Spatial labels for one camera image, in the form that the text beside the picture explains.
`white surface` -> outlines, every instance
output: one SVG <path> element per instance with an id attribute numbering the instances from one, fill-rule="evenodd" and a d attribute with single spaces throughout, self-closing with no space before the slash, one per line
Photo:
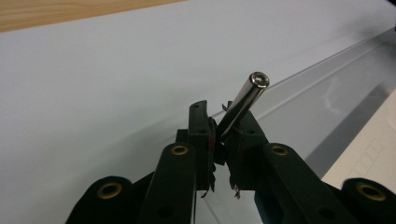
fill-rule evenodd
<path id="1" fill-rule="evenodd" d="M 363 177 L 396 192 L 395 111 L 396 91 L 379 107 L 322 180 L 340 189 L 345 179 Z"/>
<path id="2" fill-rule="evenodd" d="M 95 180 L 150 172 L 190 104 L 219 112 L 251 72 L 275 84 L 394 15 L 386 1 L 191 0 L 0 34 L 0 223 L 63 223 Z"/>

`black object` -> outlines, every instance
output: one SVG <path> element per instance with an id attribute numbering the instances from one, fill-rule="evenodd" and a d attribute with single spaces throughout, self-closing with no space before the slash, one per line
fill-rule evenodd
<path id="1" fill-rule="evenodd" d="M 264 223 L 396 223 L 394 193 L 363 178 L 347 180 L 341 190 L 321 182 L 292 148 L 270 144 L 250 111 L 221 141 L 216 133 L 206 101 L 191 105 L 188 130 L 177 131 L 153 174 L 134 184 L 98 180 L 66 223 L 193 223 L 195 191 L 215 188 L 214 162 L 227 163 L 236 197 L 256 191 Z"/>

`wooden strip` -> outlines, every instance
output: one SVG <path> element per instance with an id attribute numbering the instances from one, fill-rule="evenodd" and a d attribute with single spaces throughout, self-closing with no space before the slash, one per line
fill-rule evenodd
<path id="1" fill-rule="evenodd" d="M 184 0 L 0 0 L 0 32 Z"/>

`metal rod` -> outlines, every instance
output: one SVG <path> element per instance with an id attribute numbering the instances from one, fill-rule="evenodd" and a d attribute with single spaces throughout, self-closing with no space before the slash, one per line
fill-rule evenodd
<path id="1" fill-rule="evenodd" d="M 270 79 L 261 72 L 252 73 L 219 123 L 217 136 L 224 140 L 233 125 L 246 115 L 251 106 L 270 85 Z"/>

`silver metal cylinder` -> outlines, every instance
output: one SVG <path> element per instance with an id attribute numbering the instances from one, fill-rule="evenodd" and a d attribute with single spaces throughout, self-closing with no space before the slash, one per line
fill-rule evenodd
<path id="1" fill-rule="evenodd" d="M 261 72 L 252 73 L 219 123 L 217 136 L 223 140 L 233 125 L 246 115 L 251 106 L 270 85 L 270 79 Z"/>

